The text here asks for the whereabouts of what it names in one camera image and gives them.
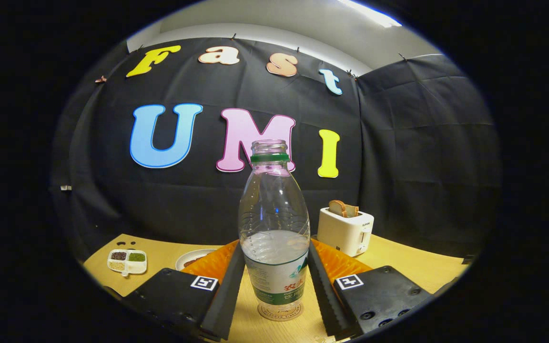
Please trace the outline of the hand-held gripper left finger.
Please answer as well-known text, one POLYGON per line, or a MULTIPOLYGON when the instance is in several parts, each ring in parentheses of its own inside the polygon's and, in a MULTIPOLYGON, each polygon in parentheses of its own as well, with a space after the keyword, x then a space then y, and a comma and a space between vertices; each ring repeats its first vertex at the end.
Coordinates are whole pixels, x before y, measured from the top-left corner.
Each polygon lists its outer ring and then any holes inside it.
POLYGON ((161 269, 122 303, 167 330, 227 340, 244 267, 242 249, 233 241, 184 271, 161 269))

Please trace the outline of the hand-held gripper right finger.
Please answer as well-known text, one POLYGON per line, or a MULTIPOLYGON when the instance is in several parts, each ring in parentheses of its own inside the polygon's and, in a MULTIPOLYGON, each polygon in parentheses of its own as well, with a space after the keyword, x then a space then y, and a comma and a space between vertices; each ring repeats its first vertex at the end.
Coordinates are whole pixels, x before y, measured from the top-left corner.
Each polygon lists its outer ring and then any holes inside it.
POLYGON ((455 257, 373 238, 358 258, 316 240, 308 258, 326 333, 378 333, 425 306, 456 280, 455 257))

